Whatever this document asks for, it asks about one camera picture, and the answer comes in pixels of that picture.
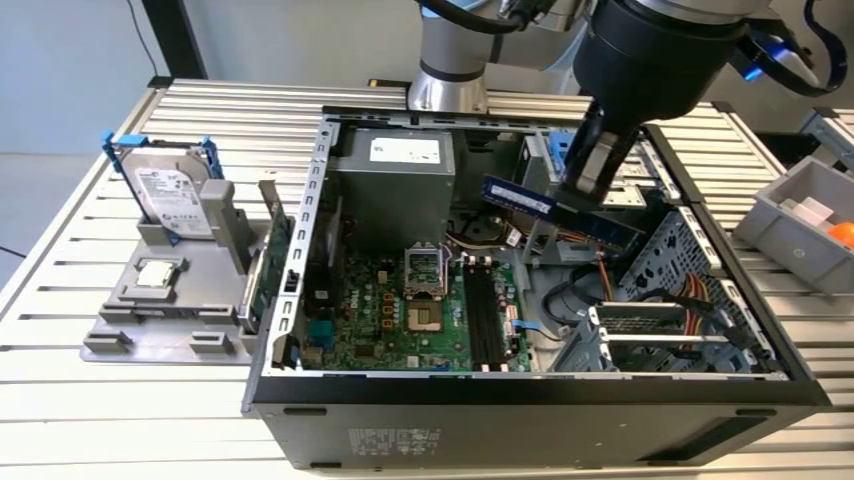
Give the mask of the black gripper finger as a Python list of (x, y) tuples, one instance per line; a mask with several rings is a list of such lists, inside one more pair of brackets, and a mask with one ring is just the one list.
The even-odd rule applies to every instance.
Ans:
[(567, 151), (560, 200), (603, 200), (637, 138), (639, 125), (591, 104)]

